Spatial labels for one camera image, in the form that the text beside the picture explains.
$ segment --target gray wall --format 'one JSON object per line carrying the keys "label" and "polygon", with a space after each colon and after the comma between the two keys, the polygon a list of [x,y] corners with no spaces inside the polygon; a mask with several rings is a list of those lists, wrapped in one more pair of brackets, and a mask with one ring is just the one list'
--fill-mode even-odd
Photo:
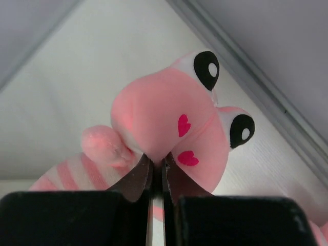
{"label": "gray wall", "polygon": [[80,0],[0,0],[0,89]]}
{"label": "gray wall", "polygon": [[328,1],[197,2],[328,141]]}

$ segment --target toy head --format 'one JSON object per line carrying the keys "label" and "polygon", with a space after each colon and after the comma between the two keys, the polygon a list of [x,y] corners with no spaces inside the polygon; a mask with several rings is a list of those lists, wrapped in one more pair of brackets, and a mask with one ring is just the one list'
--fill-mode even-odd
{"label": "toy head", "polygon": [[255,130],[244,110],[217,106],[219,73],[217,57],[204,50],[133,81],[113,102],[113,128],[129,149],[155,163],[172,152],[180,168],[213,191],[230,150]]}

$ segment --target pink plush frog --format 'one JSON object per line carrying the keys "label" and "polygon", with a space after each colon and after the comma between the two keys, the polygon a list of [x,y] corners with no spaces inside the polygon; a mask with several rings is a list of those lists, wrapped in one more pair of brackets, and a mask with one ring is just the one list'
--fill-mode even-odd
{"label": "pink plush frog", "polygon": [[[50,169],[30,190],[105,190],[143,153],[160,165],[172,152],[186,174],[213,192],[229,152],[255,132],[247,112],[217,106],[214,86],[219,71],[217,57],[204,50],[133,81],[113,102],[112,127],[86,129],[83,152]],[[161,213],[154,209],[158,218]]]}

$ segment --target pink heart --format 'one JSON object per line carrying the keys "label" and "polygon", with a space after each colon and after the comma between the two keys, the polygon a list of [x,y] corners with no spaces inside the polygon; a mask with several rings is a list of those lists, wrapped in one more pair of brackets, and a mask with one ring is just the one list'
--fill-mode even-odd
{"label": "pink heart", "polygon": [[183,151],[179,154],[178,161],[186,166],[195,166],[199,163],[199,160],[194,157],[194,152],[191,150]]}
{"label": "pink heart", "polygon": [[183,137],[186,135],[186,133],[189,131],[191,127],[191,124],[188,123],[188,118],[185,114],[180,116],[178,121],[178,131],[179,131],[179,137]]}

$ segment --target black eye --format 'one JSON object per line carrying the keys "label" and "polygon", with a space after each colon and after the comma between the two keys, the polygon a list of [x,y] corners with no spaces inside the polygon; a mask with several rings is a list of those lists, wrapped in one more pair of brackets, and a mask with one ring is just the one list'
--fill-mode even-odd
{"label": "black eye", "polygon": [[194,59],[194,70],[200,82],[212,91],[219,78],[220,65],[211,51],[199,53]]}
{"label": "black eye", "polygon": [[232,121],[230,127],[230,146],[232,149],[243,145],[255,132],[255,123],[253,119],[245,114],[240,114]]}

